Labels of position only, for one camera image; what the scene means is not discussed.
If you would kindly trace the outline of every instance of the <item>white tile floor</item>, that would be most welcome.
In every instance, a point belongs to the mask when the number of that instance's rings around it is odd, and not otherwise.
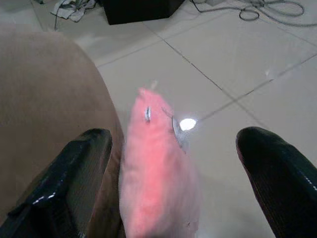
[[[50,30],[47,7],[54,2],[1,0],[0,22]],[[316,1],[300,2],[307,11],[300,22],[317,22]],[[154,80],[180,118],[208,116],[191,137],[203,187],[197,237],[274,237],[238,160],[235,136],[250,125],[271,129],[317,165],[317,28],[286,27],[264,16],[243,22],[231,10],[200,15],[188,1],[169,19],[109,26],[99,8],[58,26],[95,62],[124,130],[137,88]]]

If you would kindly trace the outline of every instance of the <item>pink plush toy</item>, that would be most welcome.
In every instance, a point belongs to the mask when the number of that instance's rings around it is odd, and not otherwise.
[[[198,180],[176,140],[171,115],[160,95],[140,89],[120,170],[127,238],[193,238],[198,229]]]

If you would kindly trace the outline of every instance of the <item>pink fabric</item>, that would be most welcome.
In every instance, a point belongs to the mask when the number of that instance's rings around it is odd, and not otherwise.
[[[167,114],[173,112],[160,95],[140,89],[120,171],[120,213],[128,238],[190,238],[198,229],[197,176]]]

